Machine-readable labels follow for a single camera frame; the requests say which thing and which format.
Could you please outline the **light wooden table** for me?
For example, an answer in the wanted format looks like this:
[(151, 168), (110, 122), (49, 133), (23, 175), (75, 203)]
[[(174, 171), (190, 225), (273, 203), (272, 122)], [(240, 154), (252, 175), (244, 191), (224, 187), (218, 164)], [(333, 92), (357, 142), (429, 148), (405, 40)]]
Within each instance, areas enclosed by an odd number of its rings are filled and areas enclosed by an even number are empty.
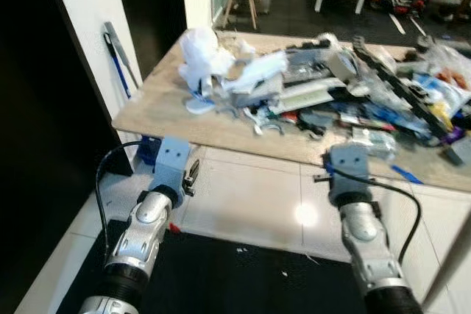
[[(194, 143), (199, 147), (197, 158), (202, 162), (199, 177), (205, 173), (205, 163), (212, 150), (321, 168), (322, 153), (334, 143), (344, 142), (349, 138), (344, 130), (334, 129), (322, 139), (315, 140), (289, 124), (283, 124), (279, 129), (264, 129), (262, 135), (256, 135), (255, 123), (242, 113), (212, 111), (193, 115), (184, 106), (191, 94), (178, 73), (178, 66), (183, 61), (180, 46), (172, 46), (145, 79), (137, 99), (131, 100), (121, 109), (113, 119), (113, 125), (122, 132), (134, 135), (171, 135)], [(380, 182), (391, 183), (416, 197), (417, 193), (413, 191), (415, 185), (468, 193), (471, 206), (471, 170), (468, 165), (454, 166), (444, 158), (440, 149), (421, 147), (416, 143), (408, 143), (403, 138), (397, 142), (396, 159), (390, 163), (384, 160), (373, 160), (371, 163), (370, 172)], [(391, 164), (403, 167), (424, 184), (407, 182), (390, 169)], [(176, 224), (181, 227), (181, 216), (186, 203), (175, 217)]]

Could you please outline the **round white plastic lid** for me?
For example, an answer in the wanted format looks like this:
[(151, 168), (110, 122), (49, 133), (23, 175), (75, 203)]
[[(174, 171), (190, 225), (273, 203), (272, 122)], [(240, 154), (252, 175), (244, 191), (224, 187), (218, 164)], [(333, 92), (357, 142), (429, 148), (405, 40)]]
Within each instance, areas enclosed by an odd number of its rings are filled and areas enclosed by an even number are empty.
[(191, 98), (186, 100), (185, 109), (192, 115), (204, 115), (215, 109), (215, 102), (206, 98)]

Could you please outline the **black floor mat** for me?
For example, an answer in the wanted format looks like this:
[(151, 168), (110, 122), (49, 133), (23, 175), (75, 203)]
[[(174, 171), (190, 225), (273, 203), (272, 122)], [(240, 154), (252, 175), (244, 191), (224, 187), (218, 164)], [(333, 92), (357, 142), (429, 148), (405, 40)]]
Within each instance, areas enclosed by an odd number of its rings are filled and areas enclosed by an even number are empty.
[(422, 314), (366, 301), (353, 267), (327, 258), (169, 231), (139, 314)]

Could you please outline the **crumpled white plastic bag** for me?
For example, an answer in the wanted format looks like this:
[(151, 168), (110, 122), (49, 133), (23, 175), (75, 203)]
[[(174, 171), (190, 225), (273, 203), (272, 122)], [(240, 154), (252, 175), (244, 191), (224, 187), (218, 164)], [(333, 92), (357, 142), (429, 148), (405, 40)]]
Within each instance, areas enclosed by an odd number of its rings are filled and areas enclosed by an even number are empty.
[(212, 76), (226, 76), (236, 63), (235, 56), (219, 44), (218, 35), (208, 27), (191, 28), (180, 38), (184, 62), (178, 73), (195, 98), (206, 96)]

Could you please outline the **pale blue crumpled paper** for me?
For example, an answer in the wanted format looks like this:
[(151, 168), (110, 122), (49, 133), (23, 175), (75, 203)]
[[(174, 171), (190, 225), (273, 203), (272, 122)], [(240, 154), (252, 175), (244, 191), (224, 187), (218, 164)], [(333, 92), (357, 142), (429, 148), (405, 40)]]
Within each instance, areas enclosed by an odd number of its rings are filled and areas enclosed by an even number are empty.
[(250, 93), (258, 83), (286, 70), (287, 65), (287, 54), (284, 51), (256, 57), (244, 66), (235, 81), (221, 82), (221, 88), (229, 93)]

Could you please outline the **white flat plastic tray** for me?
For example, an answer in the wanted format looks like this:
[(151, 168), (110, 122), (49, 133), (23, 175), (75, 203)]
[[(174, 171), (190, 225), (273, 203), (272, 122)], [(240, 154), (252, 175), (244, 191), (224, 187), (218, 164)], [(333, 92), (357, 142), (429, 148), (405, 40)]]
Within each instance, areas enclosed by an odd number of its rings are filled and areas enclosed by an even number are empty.
[(285, 88), (269, 103), (269, 109), (276, 115), (302, 108), (312, 107), (333, 100), (330, 90), (345, 88), (346, 85), (337, 78), (314, 79), (299, 85)]

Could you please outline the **clear plastic wrapper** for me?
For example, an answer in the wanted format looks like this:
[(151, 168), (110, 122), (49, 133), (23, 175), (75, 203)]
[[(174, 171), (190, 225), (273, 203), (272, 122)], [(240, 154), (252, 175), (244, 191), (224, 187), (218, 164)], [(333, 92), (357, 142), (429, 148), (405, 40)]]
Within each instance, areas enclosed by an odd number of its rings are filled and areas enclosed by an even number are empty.
[(368, 155), (387, 162), (396, 159), (397, 141), (389, 132), (364, 128), (351, 129), (351, 142), (360, 143), (367, 148)]

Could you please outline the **small grey box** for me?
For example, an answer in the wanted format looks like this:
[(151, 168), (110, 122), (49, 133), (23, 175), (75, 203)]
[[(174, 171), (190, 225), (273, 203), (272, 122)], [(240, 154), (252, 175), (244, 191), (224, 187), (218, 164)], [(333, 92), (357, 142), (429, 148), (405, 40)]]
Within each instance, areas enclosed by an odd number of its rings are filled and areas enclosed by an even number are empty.
[(455, 140), (455, 142), (445, 146), (443, 152), (445, 158), (455, 165), (471, 163), (471, 139), (464, 137), (461, 140)]

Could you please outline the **blue tape strip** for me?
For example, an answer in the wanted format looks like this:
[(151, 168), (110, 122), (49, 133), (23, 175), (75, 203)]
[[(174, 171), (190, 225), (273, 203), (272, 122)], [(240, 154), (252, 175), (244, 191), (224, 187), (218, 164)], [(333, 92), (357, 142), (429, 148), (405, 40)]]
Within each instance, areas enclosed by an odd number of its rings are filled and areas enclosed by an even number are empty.
[(411, 172), (405, 170), (403, 167), (398, 166), (397, 164), (391, 164), (390, 169), (392, 169), (394, 172), (398, 173), (398, 175), (401, 175), (404, 180), (407, 180), (407, 182), (417, 184), (417, 185), (423, 185), (424, 182), (422, 180), (418, 179), (418, 177), (414, 176)]

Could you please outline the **long black plastic strip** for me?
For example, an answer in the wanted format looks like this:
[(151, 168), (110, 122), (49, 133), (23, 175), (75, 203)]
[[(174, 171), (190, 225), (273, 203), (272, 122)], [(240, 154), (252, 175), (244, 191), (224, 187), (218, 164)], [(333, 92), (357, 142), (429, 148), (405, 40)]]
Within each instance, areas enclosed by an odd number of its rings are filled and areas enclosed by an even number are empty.
[(366, 46), (366, 39), (363, 36), (354, 36), (351, 41), (351, 48), (358, 59), (364, 62), (368, 66), (376, 71), (379, 79), (390, 86), (392, 92), (401, 99), (404, 99), (409, 103), (410, 111), (416, 116), (424, 120), (428, 124), (428, 129), (440, 143), (444, 143), (445, 138), (448, 136), (448, 130), (445, 129), (445, 124), (430, 109), (428, 105), (415, 95), (413, 90), (397, 78), (393, 70), (384, 65), (383, 62), (377, 58)]

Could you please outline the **blue-handled grey tool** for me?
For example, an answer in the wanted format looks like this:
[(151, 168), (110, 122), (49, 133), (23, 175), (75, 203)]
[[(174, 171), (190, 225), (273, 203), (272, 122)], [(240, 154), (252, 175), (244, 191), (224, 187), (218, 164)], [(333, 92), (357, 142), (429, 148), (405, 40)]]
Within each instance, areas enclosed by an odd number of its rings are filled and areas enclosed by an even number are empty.
[(122, 88), (124, 89), (125, 96), (129, 100), (137, 99), (135, 95), (139, 89), (138, 78), (132, 72), (131, 62), (127, 56), (127, 52), (122, 48), (120, 38), (110, 21), (105, 21), (103, 24), (103, 39), (109, 55), (120, 78)]

